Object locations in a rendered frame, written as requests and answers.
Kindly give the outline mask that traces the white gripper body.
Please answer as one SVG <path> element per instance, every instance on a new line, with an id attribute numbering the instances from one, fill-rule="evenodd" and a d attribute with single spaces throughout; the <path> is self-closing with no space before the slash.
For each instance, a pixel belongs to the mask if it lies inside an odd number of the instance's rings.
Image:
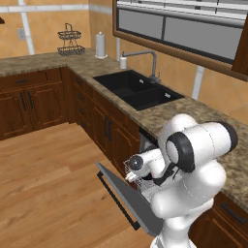
<path id="1" fill-rule="evenodd" d="M 138 179 L 139 177 L 132 171 L 128 172 L 126 177 L 125 177 L 125 180 L 128 181 L 128 182 L 134 182 Z"/>

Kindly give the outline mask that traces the grey dishwasher door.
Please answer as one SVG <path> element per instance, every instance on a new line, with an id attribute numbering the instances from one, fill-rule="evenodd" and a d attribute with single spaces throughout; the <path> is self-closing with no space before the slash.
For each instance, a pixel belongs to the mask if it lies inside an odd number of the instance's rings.
<path id="1" fill-rule="evenodd" d="M 151 236 L 158 235 L 162 229 L 163 221 L 153 214 L 148 201 L 101 163 L 96 162 L 96 166 L 103 173 L 103 179 L 131 218 L 134 221 L 138 221 L 140 227 L 147 234 Z"/>

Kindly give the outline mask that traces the dark wood cupboard door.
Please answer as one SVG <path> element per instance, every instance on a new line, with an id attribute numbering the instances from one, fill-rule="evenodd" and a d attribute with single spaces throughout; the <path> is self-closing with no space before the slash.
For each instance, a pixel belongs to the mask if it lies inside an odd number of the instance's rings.
<path id="1" fill-rule="evenodd" d="M 125 176 L 124 162 L 140 151 L 140 133 L 137 123 L 128 120 L 127 126 L 112 120 L 112 163 L 117 170 Z"/>
<path id="2" fill-rule="evenodd" d="M 107 158 L 111 159 L 111 150 L 108 134 L 108 114 L 96 103 L 92 103 L 92 132 L 93 139 Z"/>
<path id="3" fill-rule="evenodd" d="M 248 248 L 248 233 L 213 208 L 194 222 L 189 237 L 197 248 Z"/>

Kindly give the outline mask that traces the black kitchen sink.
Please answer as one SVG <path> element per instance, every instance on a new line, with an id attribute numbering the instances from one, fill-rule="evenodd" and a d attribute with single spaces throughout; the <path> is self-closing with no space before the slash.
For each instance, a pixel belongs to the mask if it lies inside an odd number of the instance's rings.
<path id="1" fill-rule="evenodd" d="M 135 110 L 144 110 L 182 99 L 183 95 L 158 83 L 151 83 L 133 70 L 94 77 L 100 84 Z"/>

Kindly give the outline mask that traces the dark wood drawer stack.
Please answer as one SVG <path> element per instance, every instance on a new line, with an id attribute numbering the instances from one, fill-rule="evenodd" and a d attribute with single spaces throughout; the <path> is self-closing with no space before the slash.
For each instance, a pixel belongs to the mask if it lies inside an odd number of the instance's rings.
<path id="1" fill-rule="evenodd" d="M 85 82 L 76 74 L 71 73 L 74 92 L 74 104 L 77 124 L 92 137 L 91 110 Z"/>

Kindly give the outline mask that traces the dark wood drawer front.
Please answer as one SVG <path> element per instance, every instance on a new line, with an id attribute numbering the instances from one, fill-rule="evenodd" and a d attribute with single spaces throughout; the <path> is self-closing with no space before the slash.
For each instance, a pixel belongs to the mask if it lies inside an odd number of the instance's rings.
<path id="1" fill-rule="evenodd" d="M 248 213 L 223 193 L 214 198 L 214 208 L 248 237 Z"/>

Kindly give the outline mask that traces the grey sink tap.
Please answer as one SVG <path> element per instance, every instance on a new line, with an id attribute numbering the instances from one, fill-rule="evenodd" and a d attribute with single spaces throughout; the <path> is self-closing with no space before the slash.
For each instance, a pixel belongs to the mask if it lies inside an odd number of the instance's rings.
<path id="1" fill-rule="evenodd" d="M 135 52 L 122 52 L 122 57 L 129 57 L 129 56 L 137 56 L 137 55 L 143 55 L 143 54 L 151 54 L 153 56 L 153 64 L 152 64 L 152 73 L 149 76 L 151 83 L 161 83 L 161 80 L 155 76 L 156 73 L 156 65 L 157 65 L 157 55 L 153 50 L 141 50 L 141 51 L 135 51 Z"/>

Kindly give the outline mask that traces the white soap dispenser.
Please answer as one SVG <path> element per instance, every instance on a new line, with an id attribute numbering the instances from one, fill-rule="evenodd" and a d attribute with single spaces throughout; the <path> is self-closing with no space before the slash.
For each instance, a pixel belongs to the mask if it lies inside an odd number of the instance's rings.
<path id="1" fill-rule="evenodd" d="M 120 69 L 127 69 L 127 56 L 126 56 L 126 52 L 122 52 L 121 56 L 120 56 Z"/>

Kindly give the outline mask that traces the dark wood cupboard run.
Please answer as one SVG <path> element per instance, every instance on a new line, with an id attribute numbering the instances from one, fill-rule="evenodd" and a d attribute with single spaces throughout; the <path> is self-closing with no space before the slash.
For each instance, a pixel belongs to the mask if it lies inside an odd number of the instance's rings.
<path id="1" fill-rule="evenodd" d="M 67 121 L 60 68 L 0 76 L 0 140 Z"/>

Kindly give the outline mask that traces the white paper towel roll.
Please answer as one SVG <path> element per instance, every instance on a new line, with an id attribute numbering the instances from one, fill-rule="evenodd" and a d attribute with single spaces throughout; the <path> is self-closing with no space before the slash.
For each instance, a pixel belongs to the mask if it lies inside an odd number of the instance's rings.
<path id="1" fill-rule="evenodd" d="M 105 41 L 105 35 L 102 32 L 99 32 L 95 36 L 95 47 L 96 47 L 96 54 L 95 56 L 99 59 L 105 59 L 107 58 L 106 54 L 106 41 Z"/>

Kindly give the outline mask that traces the wood-framed window with blinds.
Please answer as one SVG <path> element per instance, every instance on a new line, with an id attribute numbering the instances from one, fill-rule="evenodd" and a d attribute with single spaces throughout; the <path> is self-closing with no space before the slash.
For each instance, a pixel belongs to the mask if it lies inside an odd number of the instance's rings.
<path id="1" fill-rule="evenodd" d="M 248 0 L 112 0 L 115 37 L 233 78 Z"/>

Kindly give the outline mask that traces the dark wood wall cupboard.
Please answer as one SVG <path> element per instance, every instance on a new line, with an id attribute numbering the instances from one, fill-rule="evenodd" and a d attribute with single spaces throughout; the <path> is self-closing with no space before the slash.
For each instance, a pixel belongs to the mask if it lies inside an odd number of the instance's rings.
<path id="1" fill-rule="evenodd" d="M 248 76 L 248 15 L 246 17 L 234 61 L 234 72 Z"/>

